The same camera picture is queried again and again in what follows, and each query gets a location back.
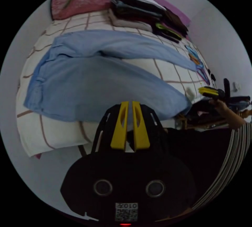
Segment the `purple fabric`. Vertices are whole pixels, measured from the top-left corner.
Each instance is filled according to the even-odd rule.
[[[170,9],[173,13],[175,13],[176,15],[179,16],[179,18],[181,19],[182,23],[187,26],[191,20],[184,14],[182,13],[177,7],[175,7],[174,5],[170,4],[169,2],[167,2],[166,0],[154,0],[156,1],[158,4],[160,4],[161,6],[165,6],[168,9]]]

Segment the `stack of clothes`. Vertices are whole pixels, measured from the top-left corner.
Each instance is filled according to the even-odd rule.
[[[176,14],[154,0],[111,0],[109,16],[114,26],[146,30],[176,43],[188,32]]]

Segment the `light blue cloth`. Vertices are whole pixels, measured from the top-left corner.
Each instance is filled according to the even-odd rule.
[[[188,112],[191,102],[182,93],[118,58],[157,58],[196,71],[196,65],[174,49],[136,34],[67,33],[54,40],[35,68],[25,107],[68,122],[99,122],[108,108],[122,101],[146,104],[160,120]]]

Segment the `bed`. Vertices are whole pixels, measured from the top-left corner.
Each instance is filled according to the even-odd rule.
[[[157,36],[148,31],[135,28],[114,27],[108,17],[108,11],[96,11],[72,16],[64,20],[55,20],[41,34],[31,50],[23,67],[16,97],[17,128],[21,143],[28,154],[34,156],[53,149],[85,145],[86,151],[92,145],[98,123],[91,122],[62,122],[33,113],[23,106],[27,88],[33,70],[43,55],[49,50],[55,37],[81,30],[105,29],[131,32],[136,35],[146,36],[166,46],[172,47],[178,53],[190,60],[185,45],[197,48],[187,39],[182,39],[179,44]],[[197,50],[199,58],[207,64]],[[159,77],[178,91],[186,95],[192,103],[198,102],[203,97],[198,93],[198,88],[207,86],[205,81],[196,73],[169,62],[153,59],[124,60],[138,66]]]

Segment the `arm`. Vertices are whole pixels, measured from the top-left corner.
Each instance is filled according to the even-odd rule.
[[[214,105],[218,113],[227,120],[227,123],[231,129],[237,130],[243,124],[246,124],[246,121],[243,118],[230,110],[221,100],[214,101],[211,99],[209,103]]]

